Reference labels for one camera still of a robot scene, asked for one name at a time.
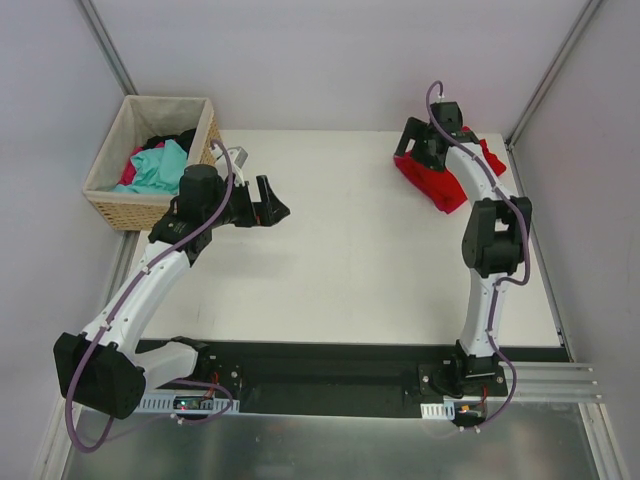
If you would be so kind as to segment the right aluminium frame post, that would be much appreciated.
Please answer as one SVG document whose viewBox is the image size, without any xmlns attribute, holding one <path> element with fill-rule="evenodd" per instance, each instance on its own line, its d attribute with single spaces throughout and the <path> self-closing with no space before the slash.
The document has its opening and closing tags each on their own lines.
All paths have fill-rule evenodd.
<svg viewBox="0 0 640 480">
<path fill-rule="evenodd" d="M 534 114 L 545 100 L 574 50 L 586 35 L 588 29 L 605 4 L 605 0 L 588 0 L 584 2 L 578 15 L 571 24 L 569 31 L 563 38 L 551 62 L 537 83 L 524 110 L 519 115 L 514 127 L 509 131 L 505 139 L 505 145 L 508 151 L 512 151 L 522 137 Z"/>
</svg>

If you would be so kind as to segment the red t shirt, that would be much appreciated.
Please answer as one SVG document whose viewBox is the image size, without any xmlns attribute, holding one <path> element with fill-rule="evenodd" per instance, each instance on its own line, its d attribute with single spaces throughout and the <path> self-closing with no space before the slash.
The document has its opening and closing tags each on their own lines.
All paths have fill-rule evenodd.
<svg viewBox="0 0 640 480">
<path fill-rule="evenodd" d="M 409 183 L 428 197 L 441 212 L 451 214 L 468 200 L 461 185 L 448 170 L 430 170 L 413 159 L 410 153 L 395 155 L 393 160 Z"/>
</svg>

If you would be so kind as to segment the black t shirt in basket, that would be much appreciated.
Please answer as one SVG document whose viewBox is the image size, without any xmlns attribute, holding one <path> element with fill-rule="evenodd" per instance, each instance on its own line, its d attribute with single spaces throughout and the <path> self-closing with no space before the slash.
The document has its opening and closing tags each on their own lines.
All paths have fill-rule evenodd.
<svg viewBox="0 0 640 480">
<path fill-rule="evenodd" d="M 169 140 L 176 142 L 186 153 L 190 152 L 194 141 L 196 129 L 185 130 L 177 135 L 154 136 L 149 138 L 142 146 L 143 150 L 158 148 L 161 144 L 165 144 Z"/>
</svg>

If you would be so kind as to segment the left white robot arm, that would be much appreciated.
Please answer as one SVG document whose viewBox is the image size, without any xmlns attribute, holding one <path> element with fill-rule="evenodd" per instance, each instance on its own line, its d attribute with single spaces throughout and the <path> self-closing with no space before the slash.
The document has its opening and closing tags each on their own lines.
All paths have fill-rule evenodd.
<svg viewBox="0 0 640 480">
<path fill-rule="evenodd" d="M 186 168 L 131 275 L 81 333 L 56 341 L 54 360 L 67 402 L 125 419 L 151 389 L 178 379 L 191 389 L 209 382 L 212 367 L 196 341 L 177 337 L 145 353 L 136 348 L 165 296 L 211 243 L 213 229 L 271 227 L 289 216 L 267 176 L 256 184 L 259 200 L 252 199 L 248 183 L 222 178 L 213 166 Z"/>
</svg>

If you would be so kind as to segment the left aluminium frame post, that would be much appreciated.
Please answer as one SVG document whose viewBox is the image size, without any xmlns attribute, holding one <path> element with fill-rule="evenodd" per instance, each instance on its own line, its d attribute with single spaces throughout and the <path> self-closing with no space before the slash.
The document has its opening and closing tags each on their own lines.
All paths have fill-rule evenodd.
<svg viewBox="0 0 640 480">
<path fill-rule="evenodd" d="M 138 89 L 94 2 L 92 0 L 75 0 L 74 3 L 122 92 L 125 95 L 137 95 Z"/>
</svg>

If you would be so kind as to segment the aluminium rail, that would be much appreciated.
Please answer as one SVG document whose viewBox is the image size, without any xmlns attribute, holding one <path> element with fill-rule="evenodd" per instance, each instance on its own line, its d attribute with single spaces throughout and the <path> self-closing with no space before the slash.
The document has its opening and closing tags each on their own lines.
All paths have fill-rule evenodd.
<svg viewBox="0 0 640 480">
<path fill-rule="evenodd" d="M 516 362 L 514 399 L 538 403 L 602 403 L 594 367 L 586 363 Z"/>
</svg>

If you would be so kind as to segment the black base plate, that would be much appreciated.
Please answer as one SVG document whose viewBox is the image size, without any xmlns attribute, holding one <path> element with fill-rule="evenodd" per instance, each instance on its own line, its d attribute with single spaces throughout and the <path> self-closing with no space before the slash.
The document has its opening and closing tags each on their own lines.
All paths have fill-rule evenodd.
<svg viewBox="0 0 640 480">
<path fill-rule="evenodd" d="M 481 416 L 507 399 L 497 356 L 466 360 L 453 346 L 204 341 L 179 389 L 230 392 L 243 413 L 416 418 L 427 404 L 469 404 Z"/>
</svg>

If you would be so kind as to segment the teal t shirt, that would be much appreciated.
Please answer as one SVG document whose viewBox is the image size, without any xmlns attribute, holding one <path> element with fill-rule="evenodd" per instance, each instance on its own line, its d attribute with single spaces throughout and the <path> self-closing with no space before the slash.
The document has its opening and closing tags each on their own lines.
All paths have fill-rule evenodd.
<svg viewBox="0 0 640 480">
<path fill-rule="evenodd" d="M 144 195 L 176 195 L 179 181 L 187 166 L 188 154 L 173 140 L 158 148 L 142 151 L 132 158 L 137 169 L 133 183 L 128 186 L 118 183 L 114 193 Z"/>
</svg>

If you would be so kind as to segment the wicker laundry basket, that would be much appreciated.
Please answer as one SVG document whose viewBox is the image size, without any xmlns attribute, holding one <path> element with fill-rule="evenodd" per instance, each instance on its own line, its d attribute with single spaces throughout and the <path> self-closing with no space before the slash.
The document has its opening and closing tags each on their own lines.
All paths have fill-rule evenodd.
<svg viewBox="0 0 640 480">
<path fill-rule="evenodd" d="M 113 121 L 83 186 L 86 199 L 116 231 L 148 231 L 166 212 L 171 197 L 119 193 L 113 189 L 131 153 L 155 136 L 193 129 L 187 164 L 213 165 L 212 139 L 219 140 L 212 102 L 207 97 L 128 95 Z"/>
</svg>

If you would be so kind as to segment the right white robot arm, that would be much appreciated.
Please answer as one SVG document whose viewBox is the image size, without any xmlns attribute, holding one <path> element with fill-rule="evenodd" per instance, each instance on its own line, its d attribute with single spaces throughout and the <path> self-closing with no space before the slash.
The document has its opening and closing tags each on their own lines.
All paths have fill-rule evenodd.
<svg viewBox="0 0 640 480">
<path fill-rule="evenodd" d="M 497 334 L 504 298 L 511 284 L 530 278 L 531 201 L 501 183 L 484 157 L 480 141 L 463 129 L 455 102 L 427 106 L 429 120 L 407 120 L 396 148 L 428 170 L 449 171 L 471 203 L 461 251 L 471 274 L 466 320 L 449 363 L 429 375 L 431 386 L 460 398 L 499 375 Z"/>
</svg>

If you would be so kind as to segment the aluminium frame post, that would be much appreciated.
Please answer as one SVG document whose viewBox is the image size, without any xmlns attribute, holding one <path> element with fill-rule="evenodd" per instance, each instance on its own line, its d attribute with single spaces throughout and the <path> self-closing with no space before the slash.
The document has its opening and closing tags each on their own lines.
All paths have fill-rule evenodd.
<svg viewBox="0 0 640 480">
<path fill-rule="evenodd" d="M 138 89 L 94 2 L 92 0 L 75 0 L 74 3 L 122 92 L 125 95 L 137 95 Z"/>
<path fill-rule="evenodd" d="M 605 0 L 588 0 L 584 2 L 578 15 L 571 24 L 569 31 L 563 38 L 551 62 L 537 83 L 524 110 L 519 115 L 514 127 L 509 131 L 505 139 L 505 145 L 508 151 L 512 151 L 522 137 L 534 114 L 545 100 L 574 50 L 586 35 L 588 29 L 605 4 Z"/>
</svg>

